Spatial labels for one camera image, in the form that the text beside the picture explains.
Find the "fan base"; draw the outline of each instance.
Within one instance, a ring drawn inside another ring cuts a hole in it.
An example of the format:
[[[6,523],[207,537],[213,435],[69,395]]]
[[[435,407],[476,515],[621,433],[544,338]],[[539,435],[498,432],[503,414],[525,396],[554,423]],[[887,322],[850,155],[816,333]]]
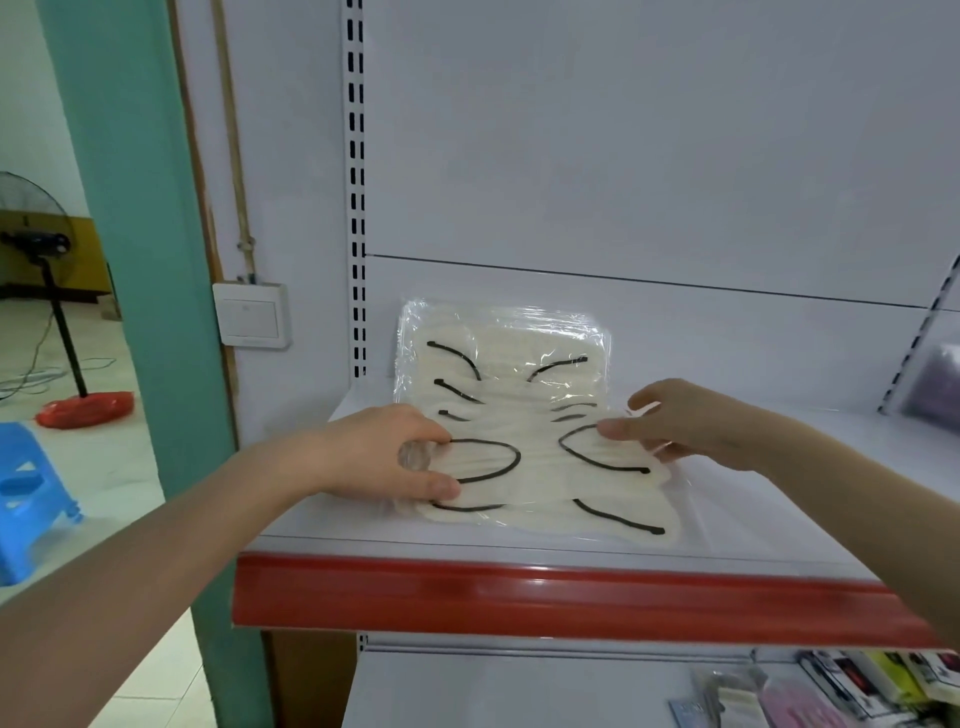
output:
[[[119,420],[133,412],[133,392],[95,392],[45,404],[34,420],[41,427],[77,429]]]

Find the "black marker line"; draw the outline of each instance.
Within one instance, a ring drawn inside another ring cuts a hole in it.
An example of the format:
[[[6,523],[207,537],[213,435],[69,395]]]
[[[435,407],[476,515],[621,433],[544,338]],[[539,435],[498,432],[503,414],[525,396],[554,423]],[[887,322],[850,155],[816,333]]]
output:
[[[561,448],[569,452],[571,455],[573,455],[574,457],[579,457],[585,463],[590,463],[590,465],[595,465],[597,468],[603,468],[604,470],[607,470],[607,471],[631,471],[634,473],[643,473],[644,475],[649,474],[650,469],[644,468],[642,465],[641,466],[620,466],[620,465],[607,465],[606,463],[598,463],[596,460],[591,460],[586,455],[583,455],[577,452],[576,450],[570,449],[566,445],[564,445],[564,440],[568,438],[570,435],[575,435],[578,432],[583,432],[585,429],[593,429],[595,427],[597,427],[596,423],[594,423],[593,425],[584,425],[582,427],[577,427],[576,429],[571,429],[569,432],[566,433],[566,435],[564,435],[562,438],[560,438],[557,441],[557,444]]]
[[[470,365],[470,368],[473,370],[473,375],[477,377],[477,381],[483,381],[480,378],[480,371],[477,369],[477,365],[473,363],[473,359],[464,354],[463,352],[458,352],[452,347],[445,347],[443,344],[438,344],[436,341],[428,341],[426,343],[428,347],[433,347],[434,349],[443,349],[445,352],[455,353],[461,359],[467,362]]]
[[[527,381],[533,381],[536,375],[541,374],[542,372],[546,372],[546,370],[548,369],[553,369],[554,367],[561,367],[564,364],[583,364],[585,361],[587,361],[587,358],[585,356],[578,356],[575,359],[567,359],[566,361],[551,362],[550,364],[547,364],[544,367],[540,367],[535,372],[533,372],[530,376],[527,377]]]
[[[457,397],[463,397],[465,400],[471,401],[471,402],[473,402],[474,404],[483,404],[482,401],[480,401],[480,400],[478,400],[478,399],[475,399],[475,398],[471,397],[470,395],[465,395],[465,394],[464,394],[463,392],[461,392],[459,389],[457,389],[456,387],[450,386],[449,384],[447,384],[447,383],[446,383],[445,381],[443,381],[442,379],[434,379],[434,380],[433,380],[433,383],[436,384],[438,387],[443,387],[444,389],[450,390],[450,391],[453,392],[453,394],[455,394]]]
[[[442,417],[447,417],[447,418],[450,419],[450,420],[456,420],[458,423],[468,423],[468,422],[470,422],[470,420],[468,420],[468,419],[465,418],[465,417],[457,417],[456,415],[451,415],[451,414],[450,414],[449,412],[447,412],[445,409],[437,410],[437,414],[440,415],[440,416],[442,416]]]
[[[516,449],[513,445],[507,443],[498,443],[495,440],[477,440],[475,437],[463,437],[463,438],[454,438],[450,440],[450,443],[479,443],[480,445],[499,445],[502,448],[510,449],[514,452],[514,462],[508,465],[506,468],[501,468],[495,473],[487,473],[486,475],[473,475],[471,477],[457,478],[458,483],[479,483],[481,480],[491,480],[495,477],[500,477],[501,475],[506,475],[511,470],[513,470],[517,465],[520,464],[520,451]]]
[[[584,503],[579,498],[574,498],[573,502],[577,504],[581,510],[587,511],[592,516],[599,516],[602,519],[607,519],[608,521],[616,521],[617,523],[623,523],[624,525],[629,525],[631,528],[637,528],[641,531],[648,531],[654,536],[662,536],[666,533],[665,528],[661,528],[658,525],[646,525],[645,523],[637,523],[634,521],[628,521],[625,518],[617,516],[613,513],[605,513],[604,511],[598,511],[596,508],[590,508],[586,503]]]
[[[597,406],[597,403],[595,401],[575,401],[573,402],[573,404],[563,404],[559,407],[554,407],[550,411],[560,412],[562,410],[569,409],[570,407],[595,407],[595,406]]]
[[[498,503],[497,505],[473,505],[469,508],[461,508],[458,505],[443,505],[436,500],[431,500],[430,505],[434,508],[440,508],[442,511],[456,511],[457,513],[476,513],[477,511],[492,511],[496,508],[503,508],[506,503]]]

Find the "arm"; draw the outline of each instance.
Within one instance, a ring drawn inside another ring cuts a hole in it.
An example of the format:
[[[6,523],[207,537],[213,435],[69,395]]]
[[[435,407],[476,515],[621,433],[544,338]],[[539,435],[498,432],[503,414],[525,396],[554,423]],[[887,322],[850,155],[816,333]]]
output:
[[[651,384],[629,405],[654,402],[597,429],[664,462],[701,454],[769,478],[960,650],[960,504],[812,427],[681,379]]]
[[[0,725],[88,725],[207,582],[301,498],[456,497],[456,480],[397,463],[404,442],[449,437],[391,405],[237,453],[0,608]]]

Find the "wall switch plate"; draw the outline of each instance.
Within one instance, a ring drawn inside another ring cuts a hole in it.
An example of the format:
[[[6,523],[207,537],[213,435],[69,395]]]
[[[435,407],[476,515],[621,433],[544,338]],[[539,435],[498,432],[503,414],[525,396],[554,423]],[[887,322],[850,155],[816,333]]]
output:
[[[290,306],[281,283],[214,283],[220,340],[229,347],[286,349]]]

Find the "fan pole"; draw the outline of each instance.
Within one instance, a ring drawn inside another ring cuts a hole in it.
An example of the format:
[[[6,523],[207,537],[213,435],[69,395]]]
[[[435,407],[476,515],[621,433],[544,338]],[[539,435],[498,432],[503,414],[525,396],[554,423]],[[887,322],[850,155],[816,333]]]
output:
[[[60,339],[63,342],[63,348],[66,349],[66,357],[70,360],[70,371],[73,372],[73,380],[77,384],[77,393],[81,397],[86,397],[84,375],[80,371],[80,360],[77,358],[77,350],[73,348],[70,329],[66,327],[66,317],[63,315],[63,306],[60,305],[60,291],[57,288],[57,282],[54,280],[53,271],[50,270],[50,261],[37,255],[34,262],[40,266],[43,284],[47,287],[47,293],[50,295],[50,305],[54,308],[54,318],[57,319]]]

